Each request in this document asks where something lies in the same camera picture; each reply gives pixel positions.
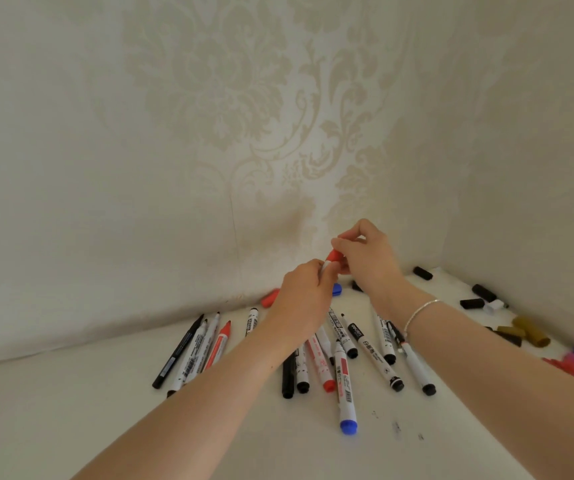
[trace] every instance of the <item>person's right arm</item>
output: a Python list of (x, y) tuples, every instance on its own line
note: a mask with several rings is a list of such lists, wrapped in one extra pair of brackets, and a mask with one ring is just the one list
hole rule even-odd
[[(434, 299), (405, 280), (387, 236), (368, 220), (332, 246), (347, 258), (343, 272), (399, 330)], [(531, 475), (574, 478), (574, 377), (444, 303), (419, 312), (408, 333), (409, 343)]]

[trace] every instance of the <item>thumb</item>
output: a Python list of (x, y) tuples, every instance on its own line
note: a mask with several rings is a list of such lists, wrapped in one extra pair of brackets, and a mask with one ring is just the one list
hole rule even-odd
[(336, 251), (340, 251), (345, 256), (349, 257), (349, 254), (354, 249), (356, 243), (354, 241), (349, 241), (348, 239), (341, 239), (340, 237), (334, 237), (331, 240), (332, 248)]
[(338, 281), (338, 273), (340, 272), (340, 263), (332, 262), (325, 268), (322, 276), (320, 276), (319, 288), (323, 289), (323, 292), (329, 294), (334, 291), (334, 283)]

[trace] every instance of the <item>person's right hand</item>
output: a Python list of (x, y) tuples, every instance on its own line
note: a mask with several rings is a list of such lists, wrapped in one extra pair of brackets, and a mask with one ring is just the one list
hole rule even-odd
[(341, 262), (341, 274), (351, 274), (371, 301), (384, 298), (391, 286), (404, 280), (387, 235), (367, 219), (334, 237), (331, 245), (347, 258)]

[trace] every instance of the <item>blue marker end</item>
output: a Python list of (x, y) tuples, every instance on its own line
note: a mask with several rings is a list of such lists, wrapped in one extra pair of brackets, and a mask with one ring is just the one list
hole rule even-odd
[(358, 432), (358, 423), (351, 419), (345, 419), (344, 421), (340, 421), (340, 430), (345, 435), (355, 435)]

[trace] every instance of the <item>forearm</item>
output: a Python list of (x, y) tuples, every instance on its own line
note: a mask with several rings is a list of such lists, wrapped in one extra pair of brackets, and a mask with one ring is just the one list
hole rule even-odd
[[(379, 311), (398, 326), (433, 299), (407, 282), (391, 283), (390, 290)], [(532, 475), (574, 476), (573, 377), (443, 303), (417, 315), (409, 341)]]
[(74, 480), (206, 480), (268, 376), (291, 353), (263, 322), (220, 362), (160, 404)]

